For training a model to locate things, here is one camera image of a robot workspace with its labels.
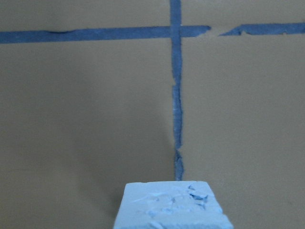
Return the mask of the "light blue foam block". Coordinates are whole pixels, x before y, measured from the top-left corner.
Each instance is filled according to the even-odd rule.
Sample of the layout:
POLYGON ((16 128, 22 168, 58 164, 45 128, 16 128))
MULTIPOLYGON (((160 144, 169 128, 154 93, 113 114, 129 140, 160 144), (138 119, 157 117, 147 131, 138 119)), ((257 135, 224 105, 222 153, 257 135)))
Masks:
POLYGON ((135 182, 125 186, 115 229, 232 229, 204 181, 135 182))

